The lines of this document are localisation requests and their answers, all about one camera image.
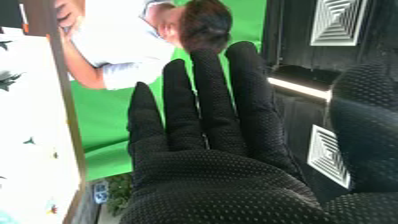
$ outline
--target dark hair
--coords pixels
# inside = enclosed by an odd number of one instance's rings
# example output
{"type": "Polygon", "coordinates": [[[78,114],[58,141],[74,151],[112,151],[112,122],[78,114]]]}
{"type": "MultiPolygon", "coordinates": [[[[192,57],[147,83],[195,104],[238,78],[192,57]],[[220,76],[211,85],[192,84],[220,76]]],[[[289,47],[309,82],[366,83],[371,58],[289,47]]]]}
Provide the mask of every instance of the dark hair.
{"type": "Polygon", "coordinates": [[[186,52],[210,48],[222,51],[231,39],[233,16],[218,0],[192,0],[185,5],[179,40],[186,52]]]}

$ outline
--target black glove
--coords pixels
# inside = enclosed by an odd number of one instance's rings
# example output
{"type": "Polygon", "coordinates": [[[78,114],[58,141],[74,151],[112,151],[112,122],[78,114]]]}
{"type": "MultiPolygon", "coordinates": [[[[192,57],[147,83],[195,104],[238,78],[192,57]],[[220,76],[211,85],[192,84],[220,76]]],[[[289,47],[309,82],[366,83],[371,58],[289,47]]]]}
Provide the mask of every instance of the black glove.
{"type": "Polygon", "coordinates": [[[133,197],[121,223],[336,223],[346,200],[330,204],[330,216],[300,181],[254,45],[234,44],[227,58],[236,111],[206,50],[192,53],[199,110],[183,61],[163,70],[165,131],[149,88],[137,85],[133,197]]]}

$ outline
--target white shirt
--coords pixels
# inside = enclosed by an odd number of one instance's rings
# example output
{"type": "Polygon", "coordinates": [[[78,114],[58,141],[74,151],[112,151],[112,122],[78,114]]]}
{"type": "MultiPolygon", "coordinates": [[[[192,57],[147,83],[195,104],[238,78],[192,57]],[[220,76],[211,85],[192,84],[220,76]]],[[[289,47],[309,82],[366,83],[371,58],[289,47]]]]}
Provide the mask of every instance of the white shirt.
{"type": "Polygon", "coordinates": [[[151,83],[170,61],[174,46],[160,38],[144,18],[151,4],[170,0],[85,0],[85,20],[73,35],[76,49],[103,68],[110,90],[151,83]]]}

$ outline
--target green backdrop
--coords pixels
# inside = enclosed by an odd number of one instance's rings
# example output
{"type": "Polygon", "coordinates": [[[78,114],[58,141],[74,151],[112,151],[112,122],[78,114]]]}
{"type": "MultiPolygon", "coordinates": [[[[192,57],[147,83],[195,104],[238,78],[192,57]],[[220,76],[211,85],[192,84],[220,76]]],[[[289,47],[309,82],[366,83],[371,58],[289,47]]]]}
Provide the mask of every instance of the green backdrop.
{"type": "MultiPolygon", "coordinates": [[[[188,0],[174,0],[178,5],[186,1],[188,0]]],[[[222,2],[229,6],[234,20],[231,44],[245,40],[250,41],[259,48],[266,0],[224,0],[222,2]]],[[[192,62],[183,50],[176,50],[172,58],[185,59],[186,69],[190,69],[192,62]]],[[[220,61],[227,72],[224,54],[220,55],[220,61]]],[[[90,90],[85,89],[76,82],[71,83],[71,88],[85,149],[87,180],[94,180],[131,171],[131,159],[126,151],[126,111],[133,88],[117,91],[90,90]]],[[[151,84],[151,90],[158,108],[163,108],[162,77],[151,84]]]]}

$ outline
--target finger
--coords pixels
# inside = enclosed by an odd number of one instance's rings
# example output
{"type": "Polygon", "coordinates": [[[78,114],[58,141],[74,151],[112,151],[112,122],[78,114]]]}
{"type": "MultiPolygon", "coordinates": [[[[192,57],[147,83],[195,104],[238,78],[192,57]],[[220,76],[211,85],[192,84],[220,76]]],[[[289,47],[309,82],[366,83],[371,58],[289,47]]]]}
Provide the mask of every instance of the finger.
{"type": "Polygon", "coordinates": [[[64,39],[64,36],[66,36],[66,34],[64,34],[66,32],[64,32],[64,29],[58,27],[58,37],[60,37],[60,43],[64,43],[66,42],[66,39],[64,39]]]}
{"type": "Polygon", "coordinates": [[[204,149],[195,95],[183,60],[163,69],[165,130],[172,151],[204,149]]]}
{"type": "Polygon", "coordinates": [[[357,66],[334,84],[330,118],[353,192],[398,189],[398,94],[382,64],[357,66]]]}
{"type": "Polygon", "coordinates": [[[154,152],[167,150],[167,139],[153,93],[144,83],[137,84],[128,109],[130,147],[135,166],[154,152]]]}
{"type": "Polygon", "coordinates": [[[273,103],[263,60],[252,43],[240,42],[226,52],[234,103],[249,156],[279,167],[297,178],[300,172],[284,144],[282,122],[273,103]]]}
{"type": "Polygon", "coordinates": [[[57,19],[64,19],[69,14],[71,14],[71,10],[69,10],[67,6],[62,6],[58,13],[57,13],[57,19]]]}
{"type": "Polygon", "coordinates": [[[66,38],[67,38],[67,40],[71,40],[73,34],[74,34],[76,31],[78,31],[78,28],[80,28],[80,25],[82,25],[82,21],[83,21],[83,17],[78,16],[78,18],[76,18],[76,22],[74,22],[74,24],[73,24],[73,26],[71,26],[71,29],[69,29],[69,31],[67,31],[67,34],[66,34],[66,38]]]}
{"type": "Polygon", "coordinates": [[[71,27],[73,24],[74,24],[74,22],[76,22],[76,16],[74,16],[74,14],[71,13],[69,16],[60,20],[60,22],[58,22],[58,26],[60,26],[60,27],[71,27]]]}
{"type": "Polygon", "coordinates": [[[192,61],[208,144],[211,149],[245,155],[245,143],[217,54],[199,50],[192,53],[192,61]]]}
{"type": "Polygon", "coordinates": [[[66,4],[67,0],[55,0],[53,6],[58,8],[66,4]]]}

